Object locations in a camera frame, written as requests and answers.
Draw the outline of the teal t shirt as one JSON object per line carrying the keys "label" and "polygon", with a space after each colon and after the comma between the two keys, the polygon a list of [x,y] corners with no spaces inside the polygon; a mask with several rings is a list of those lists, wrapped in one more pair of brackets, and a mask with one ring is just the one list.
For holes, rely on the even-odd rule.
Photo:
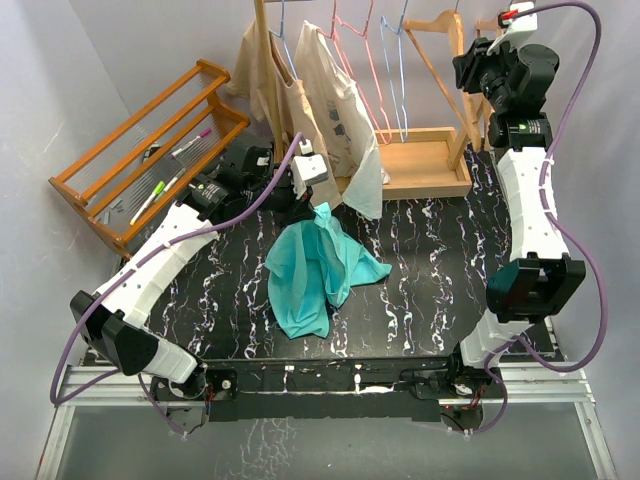
{"label": "teal t shirt", "polygon": [[343,231],[328,203],[282,231],[265,267],[273,314],[290,339],[327,337],[327,307],[341,307],[353,287],[374,284],[392,270]]}

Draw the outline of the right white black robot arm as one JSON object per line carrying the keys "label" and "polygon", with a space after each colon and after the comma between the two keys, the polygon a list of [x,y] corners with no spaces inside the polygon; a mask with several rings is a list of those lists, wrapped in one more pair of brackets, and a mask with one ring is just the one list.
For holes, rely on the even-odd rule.
{"label": "right white black robot arm", "polygon": [[495,45],[479,37],[454,58],[456,85],[480,94],[493,109],[488,137],[511,225],[508,263],[487,282],[485,313],[449,356],[444,376],[455,395],[477,396],[491,384],[502,353],[531,326],[558,314],[586,277],[547,216],[539,177],[553,140],[542,108],[559,57],[539,44]]}

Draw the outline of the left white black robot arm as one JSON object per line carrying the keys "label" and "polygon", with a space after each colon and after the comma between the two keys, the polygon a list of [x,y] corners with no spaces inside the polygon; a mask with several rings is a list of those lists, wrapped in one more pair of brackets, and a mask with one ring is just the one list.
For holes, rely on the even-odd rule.
{"label": "left white black robot arm", "polygon": [[269,150],[230,146],[209,173],[198,174],[176,196],[153,234],[108,282],[94,293],[79,291],[70,308],[81,338],[126,376],[147,373],[165,380],[178,396],[197,399],[207,388],[206,366],[186,348],[146,326],[156,302],[176,276],[221,230],[257,210],[282,223],[311,209],[314,185],[328,169],[312,143],[296,136],[286,158]]}

